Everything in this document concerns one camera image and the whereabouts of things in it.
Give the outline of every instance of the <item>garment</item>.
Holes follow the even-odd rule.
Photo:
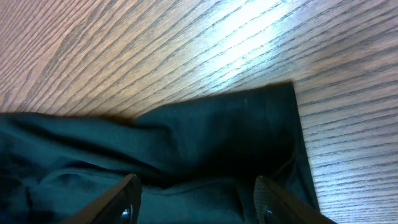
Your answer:
[[[161,106],[130,123],[0,115],[0,220],[55,223],[125,175],[139,223],[256,223],[258,175],[318,208],[292,83]]]

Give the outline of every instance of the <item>teal fabric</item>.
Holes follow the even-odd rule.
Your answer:
[[[318,209],[292,83],[161,106],[128,123],[0,115],[0,220],[55,223],[137,174],[139,223],[256,223],[256,176]]]

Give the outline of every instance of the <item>cloth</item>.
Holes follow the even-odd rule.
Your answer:
[[[318,208],[292,83],[161,106],[130,123],[0,115],[0,221],[56,223],[127,174],[139,223],[256,223],[256,177]]]

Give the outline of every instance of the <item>wooden table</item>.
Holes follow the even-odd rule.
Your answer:
[[[322,213],[398,222],[396,0],[0,2],[0,111],[132,118],[295,80]]]

